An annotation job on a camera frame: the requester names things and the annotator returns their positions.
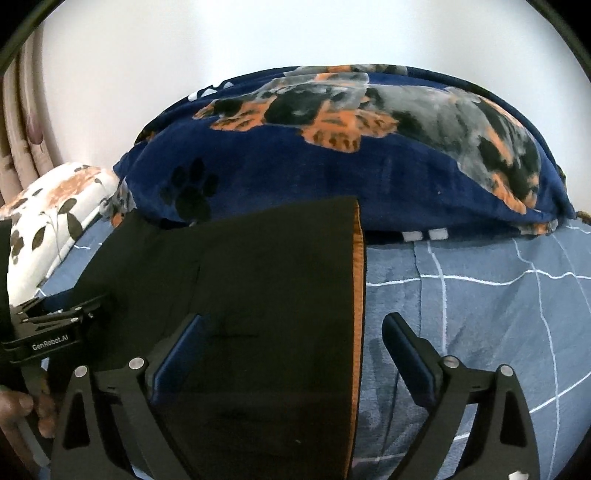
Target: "white wall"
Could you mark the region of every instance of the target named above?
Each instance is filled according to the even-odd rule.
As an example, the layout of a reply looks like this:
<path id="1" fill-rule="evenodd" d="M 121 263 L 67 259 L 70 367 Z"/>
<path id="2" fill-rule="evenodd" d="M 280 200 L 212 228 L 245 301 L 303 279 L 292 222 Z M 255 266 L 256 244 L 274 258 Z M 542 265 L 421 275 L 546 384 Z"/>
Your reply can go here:
<path id="1" fill-rule="evenodd" d="M 591 83 L 524 0 L 66 0 L 39 54 L 48 144 L 63 161 L 114 164 L 168 105 L 232 76 L 392 63 L 513 104 L 545 136 L 575 207 L 591 211 Z"/>

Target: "human hand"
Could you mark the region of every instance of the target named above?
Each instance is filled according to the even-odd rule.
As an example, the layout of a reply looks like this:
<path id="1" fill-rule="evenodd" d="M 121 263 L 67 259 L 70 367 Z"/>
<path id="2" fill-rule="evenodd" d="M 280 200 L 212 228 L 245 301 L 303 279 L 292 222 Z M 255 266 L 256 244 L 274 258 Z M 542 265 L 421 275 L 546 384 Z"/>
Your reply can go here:
<path id="1" fill-rule="evenodd" d="M 37 474 L 39 467 L 34 462 L 33 454 L 18 428 L 18 423 L 33 410 L 39 416 L 38 428 L 41 435 L 45 438 L 53 438 L 57 424 L 57 410 L 55 402 L 49 395 L 46 382 L 38 398 L 7 388 L 0 389 L 0 429 L 27 469 Z"/>

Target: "white floral pillow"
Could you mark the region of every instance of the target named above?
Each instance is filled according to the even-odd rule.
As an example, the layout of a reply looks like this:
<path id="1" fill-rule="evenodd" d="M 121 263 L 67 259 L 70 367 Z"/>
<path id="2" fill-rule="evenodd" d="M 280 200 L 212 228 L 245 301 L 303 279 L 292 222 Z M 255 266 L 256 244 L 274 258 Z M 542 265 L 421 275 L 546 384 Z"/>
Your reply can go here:
<path id="1" fill-rule="evenodd" d="M 0 219 L 12 219 L 8 297 L 15 306 L 32 298 L 117 190 L 112 170 L 60 165 L 31 183 Z"/>

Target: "rottweiler image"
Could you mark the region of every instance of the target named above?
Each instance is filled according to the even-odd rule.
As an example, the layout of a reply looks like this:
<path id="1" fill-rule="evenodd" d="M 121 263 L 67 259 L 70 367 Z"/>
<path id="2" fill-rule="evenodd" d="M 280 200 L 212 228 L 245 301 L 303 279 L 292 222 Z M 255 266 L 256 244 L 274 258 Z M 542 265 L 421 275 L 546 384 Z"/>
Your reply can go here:
<path id="1" fill-rule="evenodd" d="M 458 168 L 510 209 L 535 208 L 541 168 L 531 134 L 499 105 L 456 87 L 370 84 L 397 66 L 301 67 L 252 93 L 215 99 L 194 119 L 212 129 L 295 128 L 318 147 L 352 154 L 362 137 L 398 134 L 456 160 Z"/>

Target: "black cloth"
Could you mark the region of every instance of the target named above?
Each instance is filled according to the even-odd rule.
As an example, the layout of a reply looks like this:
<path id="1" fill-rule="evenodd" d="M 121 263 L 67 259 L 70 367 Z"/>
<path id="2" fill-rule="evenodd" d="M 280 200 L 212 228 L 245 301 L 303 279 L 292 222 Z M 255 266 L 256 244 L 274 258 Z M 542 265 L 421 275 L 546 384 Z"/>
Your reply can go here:
<path id="1" fill-rule="evenodd" d="M 87 334 L 97 370 L 148 356 L 188 313 L 210 316 L 204 354 L 157 411 L 195 478 L 343 478 L 356 205 L 343 197 L 168 231 L 132 213 L 76 284 L 74 302 L 112 299 L 110 320 Z"/>

